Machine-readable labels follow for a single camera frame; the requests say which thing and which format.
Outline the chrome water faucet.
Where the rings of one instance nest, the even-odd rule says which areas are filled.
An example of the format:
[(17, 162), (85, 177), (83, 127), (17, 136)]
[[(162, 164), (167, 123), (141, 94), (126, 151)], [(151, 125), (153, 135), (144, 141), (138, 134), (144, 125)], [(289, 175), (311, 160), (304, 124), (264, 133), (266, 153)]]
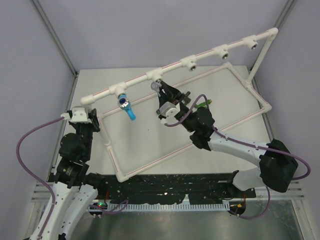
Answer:
[(161, 94), (160, 94), (161, 86), (162, 86), (161, 83), (158, 81), (152, 81), (152, 83), (150, 84), (150, 88), (157, 93), (158, 97), (161, 97)]

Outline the white PVC pipe frame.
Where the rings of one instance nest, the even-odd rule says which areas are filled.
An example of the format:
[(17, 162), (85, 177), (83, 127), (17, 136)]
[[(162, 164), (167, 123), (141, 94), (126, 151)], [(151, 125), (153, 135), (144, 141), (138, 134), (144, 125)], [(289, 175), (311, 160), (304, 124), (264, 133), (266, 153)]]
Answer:
[[(164, 67), (82, 69), (72, 102), (97, 108), (102, 139), (94, 146), (95, 155), (110, 160), (119, 182), (149, 173), (254, 169), (250, 162), (221, 153), (215, 155), (217, 163), (210, 163), (210, 154), (198, 150), (181, 125), (163, 125), (152, 113), (157, 93), (149, 89), (149, 84), (163, 80), (182, 92), (190, 91), (192, 99), (204, 94), (213, 101), (212, 116), (222, 132), (265, 140), (263, 114), (272, 107), (254, 89), (253, 79), (249, 79), (251, 71), (230, 62), (212, 67), (197, 66), (197, 62), (212, 56), (225, 57), (237, 47), (253, 48), (260, 40), (266, 41), (268, 35), (267, 31), (251, 35)], [(119, 108), (121, 94), (128, 97), (135, 120)]]

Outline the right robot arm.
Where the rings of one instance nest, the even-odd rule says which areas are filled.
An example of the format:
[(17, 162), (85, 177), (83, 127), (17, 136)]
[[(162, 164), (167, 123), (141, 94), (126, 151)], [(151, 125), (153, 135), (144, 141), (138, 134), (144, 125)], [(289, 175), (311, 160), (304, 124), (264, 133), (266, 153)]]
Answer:
[(225, 153), (255, 165), (250, 170), (233, 172), (226, 185), (231, 197), (261, 186), (279, 193), (287, 191), (298, 162), (282, 141), (273, 139), (270, 143), (260, 143), (221, 132), (214, 126), (215, 120), (204, 94), (196, 98), (203, 98), (204, 105), (196, 108), (197, 101), (187, 106), (191, 102), (189, 92), (182, 93), (162, 80), (152, 82), (151, 89), (157, 94), (156, 113), (163, 125), (170, 128), (182, 125), (191, 133), (189, 138), (198, 149)]

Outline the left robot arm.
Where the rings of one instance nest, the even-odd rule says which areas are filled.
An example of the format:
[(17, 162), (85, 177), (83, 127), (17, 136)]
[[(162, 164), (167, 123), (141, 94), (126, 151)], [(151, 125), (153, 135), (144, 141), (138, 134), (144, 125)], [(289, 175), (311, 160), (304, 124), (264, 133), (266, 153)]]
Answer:
[(100, 124), (97, 110), (76, 106), (62, 115), (74, 128), (60, 141), (58, 163), (51, 186), (51, 197), (30, 236), (32, 240), (68, 240), (84, 212), (94, 199), (107, 193), (106, 179), (88, 173), (93, 134)]

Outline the dark bronze long faucet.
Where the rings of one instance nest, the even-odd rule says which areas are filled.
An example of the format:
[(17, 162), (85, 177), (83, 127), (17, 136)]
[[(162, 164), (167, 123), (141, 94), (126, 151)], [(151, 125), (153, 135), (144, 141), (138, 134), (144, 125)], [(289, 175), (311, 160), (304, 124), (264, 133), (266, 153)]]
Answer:
[(180, 103), (188, 104), (190, 103), (191, 99), (189, 98), (190, 92), (182, 93), (180, 91), (165, 92), (164, 90), (158, 93), (158, 101), (159, 101), (159, 108), (156, 110), (156, 113), (159, 116), (166, 117), (166, 112), (171, 109), (176, 109), (177, 105)]

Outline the green faucet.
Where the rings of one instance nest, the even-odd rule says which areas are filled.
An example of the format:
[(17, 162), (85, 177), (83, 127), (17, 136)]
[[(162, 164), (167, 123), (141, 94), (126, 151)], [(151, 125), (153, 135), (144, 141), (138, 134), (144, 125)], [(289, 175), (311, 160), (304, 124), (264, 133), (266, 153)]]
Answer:
[(208, 99), (207, 101), (204, 101), (204, 102), (201, 102), (201, 103), (199, 103), (199, 104), (196, 104), (196, 105), (194, 106), (194, 108), (195, 108), (195, 109), (199, 109), (199, 108), (201, 108), (201, 107), (207, 108), (208, 105), (210, 105), (211, 103), (212, 103), (212, 100), (211, 100), (211, 99)]

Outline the blue chrome faucet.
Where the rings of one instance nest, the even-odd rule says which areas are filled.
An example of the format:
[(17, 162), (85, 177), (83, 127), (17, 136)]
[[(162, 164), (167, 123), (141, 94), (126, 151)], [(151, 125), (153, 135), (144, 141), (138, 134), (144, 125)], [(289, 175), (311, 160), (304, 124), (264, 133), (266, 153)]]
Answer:
[(136, 119), (136, 116), (132, 110), (131, 102), (125, 93), (122, 93), (118, 96), (117, 104), (121, 110), (126, 112), (131, 121)]

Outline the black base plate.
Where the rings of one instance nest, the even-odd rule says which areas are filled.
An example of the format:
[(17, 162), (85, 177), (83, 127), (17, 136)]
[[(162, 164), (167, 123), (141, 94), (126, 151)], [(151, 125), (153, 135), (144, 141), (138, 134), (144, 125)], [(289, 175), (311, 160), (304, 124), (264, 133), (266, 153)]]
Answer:
[(125, 182), (115, 175), (104, 175), (98, 187), (98, 199), (112, 204), (128, 200), (131, 205), (181, 204), (188, 197), (192, 205), (215, 204), (236, 198), (255, 198), (256, 192), (237, 189), (233, 173), (210, 174), (140, 174)]

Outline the aluminium frame post left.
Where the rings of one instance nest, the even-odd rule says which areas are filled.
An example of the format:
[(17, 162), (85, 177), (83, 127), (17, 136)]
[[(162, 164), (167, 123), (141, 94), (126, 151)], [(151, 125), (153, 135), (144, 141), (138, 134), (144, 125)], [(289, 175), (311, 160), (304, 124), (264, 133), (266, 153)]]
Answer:
[(44, 24), (49, 36), (51, 37), (53, 43), (55, 44), (58, 52), (60, 53), (62, 59), (64, 60), (65, 64), (69, 68), (71, 74), (76, 77), (78, 71), (74, 67), (74, 64), (72, 63), (67, 51), (65, 50), (57, 32), (55, 31), (50, 19), (48, 18), (43, 6), (41, 5), (41, 2), (39, 0), (30, 0), (30, 3), (34, 7), (35, 11), (37, 12), (40, 20)]

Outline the aluminium frame post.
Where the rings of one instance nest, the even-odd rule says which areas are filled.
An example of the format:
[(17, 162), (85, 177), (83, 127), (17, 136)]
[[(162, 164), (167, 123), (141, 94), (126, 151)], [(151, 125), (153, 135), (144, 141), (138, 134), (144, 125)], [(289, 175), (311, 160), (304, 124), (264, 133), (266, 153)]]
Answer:
[(249, 73), (249, 79), (253, 79), (255, 74), (257, 73), (263, 59), (265, 58), (269, 48), (271, 47), (271, 44), (273, 40), (275, 40), (277, 34), (279, 33), (280, 29), (283, 27), (285, 21), (289, 17), (290, 13), (292, 12), (293, 8), (295, 7), (297, 0), (287, 0), (283, 9), (281, 10), (280, 14), (278, 15), (275, 24), (273, 25), (273, 28), (266, 31), (268, 33), (268, 37), (266, 38), (266, 41), (253, 65), (251, 68), (251, 71)]
[(35, 11), (37, 12), (40, 20), (44, 24), (49, 36), (51, 37), (53, 43), (55, 44), (58, 52), (60, 53), (62, 59), (64, 60), (65, 64), (69, 68), (71, 74), (76, 77), (78, 71), (74, 67), (74, 64), (72, 63), (67, 51), (65, 50), (57, 32), (55, 31), (50, 19), (48, 18), (43, 6), (41, 5), (41, 2), (39, 0), (30, 0), (30, 3), (34, 7)]

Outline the aluminium frame post right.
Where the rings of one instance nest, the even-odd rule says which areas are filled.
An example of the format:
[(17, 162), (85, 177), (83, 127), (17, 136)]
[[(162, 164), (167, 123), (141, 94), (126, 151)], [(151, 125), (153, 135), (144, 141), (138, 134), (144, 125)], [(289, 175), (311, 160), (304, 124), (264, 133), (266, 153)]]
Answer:
[(251, 71), (249, 73), (249, 79), (253, 79), (255, 74), (257, 73), (263, 59), (265, 58), (269, 48), (271, 47), (271, 44), (273, 40), (275, 40), (277, 34), (279, 33), (280, 29), (283, 27), (285, 21), (289, 17), (290, 13), (292, 12), (293, 8), (295, 7), (297, 0), (287, 0), (283, 9), (281, 10), (280, 14), (278, 15), (275, 24), (273, 25), (273, 28), (266, 31), (268, 33), (268, 37), (266, 38), (266, 41), (253, 65), (251, 68)]

